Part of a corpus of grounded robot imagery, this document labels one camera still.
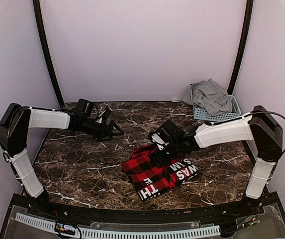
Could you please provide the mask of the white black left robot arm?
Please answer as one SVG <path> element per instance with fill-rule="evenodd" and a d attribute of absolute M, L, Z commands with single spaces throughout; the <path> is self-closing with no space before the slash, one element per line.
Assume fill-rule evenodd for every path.
<path fill-rule="evenodd" d="M 70 111 L 34 108 L 11 103 L 0 120 L 0 146 L 3 157 L 10 163 L 14 175 L 34 198 L 34 209 L 42 217 L 53 213 L 49 195 L 39 181 L 27 152 L 28 133 L 34 128 L 71 130 L 84 132 L 97 142 L 110 141 L 124 132 L 115 121 L 109 120 L 111 109 L 106 107 L 102 114 L 91 117 L 97 106 L 85 99 L 79 99 Z"/>

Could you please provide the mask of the red black plaid shirt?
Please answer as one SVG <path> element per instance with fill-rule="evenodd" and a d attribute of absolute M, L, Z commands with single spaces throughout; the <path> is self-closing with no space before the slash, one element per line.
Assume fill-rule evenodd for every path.
<path fill-rule="evenodd" d="M 173 159 L 157 167 L 151 163 L 151 155 L 158 148 L 149 144 L 132 152 L 131 158 L 122 163 L 122 171 L 141 201 L 166 193 L 198 175 L 199 169 L 187 158 Z"/>

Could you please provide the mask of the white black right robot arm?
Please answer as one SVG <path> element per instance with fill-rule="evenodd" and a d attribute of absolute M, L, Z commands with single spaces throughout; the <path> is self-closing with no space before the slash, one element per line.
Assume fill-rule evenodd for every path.
<path fill-rule="evenodd" d="M 255 165 L 246 188 L 246 198 L 237 204 L 237 212 L 247 216 L 255 210 L 255 200 L 262 195 L 285 153 L 283 128 L 274 119 L 277 115 L 263 106 L 255 106 L 251 112 L 242 116 L 192 126 L 187 131 L 167 120 L 148 135 L 149 140 L 158 147 L 151 156 L 151 162 L 163 166 L 179 155 L 190 154 L 201 148 L 235 141 L 253 141 L 257 148 Z"/>

